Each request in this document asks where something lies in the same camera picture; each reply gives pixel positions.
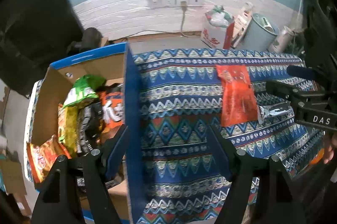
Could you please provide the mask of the person right hand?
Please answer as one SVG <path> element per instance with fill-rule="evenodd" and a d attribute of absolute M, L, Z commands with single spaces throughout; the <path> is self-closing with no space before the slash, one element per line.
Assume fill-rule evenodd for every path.
<path fill-rule="evenodd" d="M 323 155 L 323 163 L 328 164 L 334 157 L 334 150 L 337 147 L 337 135 L 333 133 L 333 135 L 326 134 L 324 136 L 324 155 Z"/>

